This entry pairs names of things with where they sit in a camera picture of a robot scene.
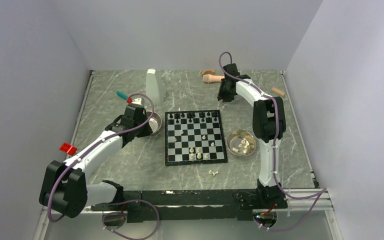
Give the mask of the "black and white chessboard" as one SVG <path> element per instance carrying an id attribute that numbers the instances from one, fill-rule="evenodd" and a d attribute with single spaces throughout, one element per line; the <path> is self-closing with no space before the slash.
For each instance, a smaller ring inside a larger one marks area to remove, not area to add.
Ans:
<path id="1" fill-rule="evenodd" d="M 165 166 L 228 162 L 221 111 L 165 112 Z"/>

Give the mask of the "steel bowl with chess pieces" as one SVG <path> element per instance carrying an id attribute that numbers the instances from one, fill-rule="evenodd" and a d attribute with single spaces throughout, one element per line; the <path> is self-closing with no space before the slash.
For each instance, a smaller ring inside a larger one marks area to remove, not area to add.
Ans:
<path id="1" fill-rule="evenodd" d="M 257 147 L 255 137 L 246 130 L 234 130 L 226 138 L 228 150 L 235 156 L 251 156 Z"/>

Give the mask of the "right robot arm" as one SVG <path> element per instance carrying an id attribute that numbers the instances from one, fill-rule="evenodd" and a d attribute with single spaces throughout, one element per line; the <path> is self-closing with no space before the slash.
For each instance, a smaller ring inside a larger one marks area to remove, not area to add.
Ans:
<path id="1" fill-rule="evenodd" d="M 241 75 L 235 63 L 223 66 L 217 99 L 231 102 L 239 95 L 252 106 L 252 130 L 260 148 L 260 172 L 255 194 L 256 203 L 269 207 L 275 200 L 283 200 L 278 177 L 279 144 L 286 131 L 284 103 L 281 97 L 273 97 L 259 88 L 248 76 Z"/>

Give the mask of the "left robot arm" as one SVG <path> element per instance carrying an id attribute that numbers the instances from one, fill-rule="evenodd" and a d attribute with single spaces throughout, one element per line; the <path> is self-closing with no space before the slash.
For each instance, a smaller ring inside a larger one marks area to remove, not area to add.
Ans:
<path id="1" fill-rule="evenodd" d="M 149 120 L 142 104 L 130 103 L 85 149 L 63 162 L 52 161 L 45 170 L 39 203 L 69 218 L 78 216 L 85 207 L 98 204 L 119 209 L 125 200 L 122 185 L 110 180 L 88 184 L 87 179 L 129 142 L 150 136 L 153 130 Z"/>

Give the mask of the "white chess piece on table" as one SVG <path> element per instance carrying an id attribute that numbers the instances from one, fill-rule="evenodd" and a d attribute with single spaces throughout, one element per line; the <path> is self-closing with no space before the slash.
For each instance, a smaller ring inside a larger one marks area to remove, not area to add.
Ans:
<path id="1" fill-rule="evenodd" d="M 212 171 L 212 170 L 209 170 L 208 173 L 209 173 L 210 175 L 215 176 L 215 175 L 217 175 L 219 172 L 218 172 L 218 171 Z"/>

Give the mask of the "empty steel bowl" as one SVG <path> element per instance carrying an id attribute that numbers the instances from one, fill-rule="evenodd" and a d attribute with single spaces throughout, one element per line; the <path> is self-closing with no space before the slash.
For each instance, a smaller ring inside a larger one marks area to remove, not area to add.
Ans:
<path id="1" fill-rule="evenodd" d="M 157 112 L 154 112 L 148 123 L 149 123 L 149 126 L 151 127 L 152 135 L 154 135 L 162 127 L 162 124 L 163 124 L 162 117 Z"/>

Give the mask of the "round wooden disc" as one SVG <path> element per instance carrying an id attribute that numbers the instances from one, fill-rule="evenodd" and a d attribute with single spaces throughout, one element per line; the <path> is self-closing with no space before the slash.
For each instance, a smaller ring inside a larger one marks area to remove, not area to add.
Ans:
<path id="1" fill-rule="evenodd" d="M 201 71 L 201 75 L 215 75 L 216 71 L 214 69 L 204 69 Z"/>

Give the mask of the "teal plastic block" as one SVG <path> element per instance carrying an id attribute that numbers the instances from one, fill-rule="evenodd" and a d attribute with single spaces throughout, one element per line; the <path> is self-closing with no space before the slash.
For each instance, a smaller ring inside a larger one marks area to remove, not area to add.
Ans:
<path id="1" fill-rule="evenodd" d="M 116 91 L 116 95 L 124 100 L 127 100 L 128 99 L 128 96 L 125 95 L 124 93 L 120 92 L 120 91 Z"/>

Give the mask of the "beige toy microphone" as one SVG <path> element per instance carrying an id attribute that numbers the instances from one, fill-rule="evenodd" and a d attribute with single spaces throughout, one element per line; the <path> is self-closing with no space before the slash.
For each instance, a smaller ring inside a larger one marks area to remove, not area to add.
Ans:
<path id="1" fill-rule="evenodd" d="M 223 79 L 223 75 L 204 74 L 202 76 L 202 81 L 204 83 L 220 83 Z"/>

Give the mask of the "grey plastic bottle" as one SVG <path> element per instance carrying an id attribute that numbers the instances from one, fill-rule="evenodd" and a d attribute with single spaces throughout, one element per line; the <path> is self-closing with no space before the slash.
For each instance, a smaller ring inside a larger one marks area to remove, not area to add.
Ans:
<path id="1" fill-rule="evenodd" d="M 167 89 L 153 68 L 149 68 L 146 73 L 145 93 L 154 105 L 160 106 L 165 101 Z"/>

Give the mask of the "small wooden block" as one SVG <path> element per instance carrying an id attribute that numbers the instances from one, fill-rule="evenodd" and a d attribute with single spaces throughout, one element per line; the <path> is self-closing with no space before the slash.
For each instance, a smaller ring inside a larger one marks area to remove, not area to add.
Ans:
<path id="1" fill-rule="evenodd" d="M 278 96 L 281 96 L 281 97 L 284 97 L 286 95 L 286 93 L 276 87 L 272 87 L 271 88 L 272 92 L 277 94 Z"/>

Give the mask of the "red lego brick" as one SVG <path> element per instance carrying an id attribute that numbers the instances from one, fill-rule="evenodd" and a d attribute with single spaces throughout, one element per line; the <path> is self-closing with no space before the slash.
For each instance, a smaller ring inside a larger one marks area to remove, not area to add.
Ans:
<path id="1" fill-rule="evenodd" d="M 69 155 L 69 156 L 73 156 L 75 155 L 75 153 L 77 152 L 77 148 L 67 142 L 64 142 L 61 147 L 59 148 L 60 151 L 64 152 L 65 154 Z"/>

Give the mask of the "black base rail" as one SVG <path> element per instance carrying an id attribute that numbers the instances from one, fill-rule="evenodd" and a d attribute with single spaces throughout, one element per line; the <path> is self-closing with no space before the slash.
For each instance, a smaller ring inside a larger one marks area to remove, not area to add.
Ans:
<path id="1" fill-rule="evenodd" d="M 256 189 L 212 190 L 126 190 L 123 199 L 112 205 L 99 203 L 92 211 L 119 212 L 127 214 L 128 223 L 155 220 L 214 220 L 236 219 L 251 221 L 253 214 L 268 210 L 286 209 L 286 197 L 266 193 L 259 196 Z"/>

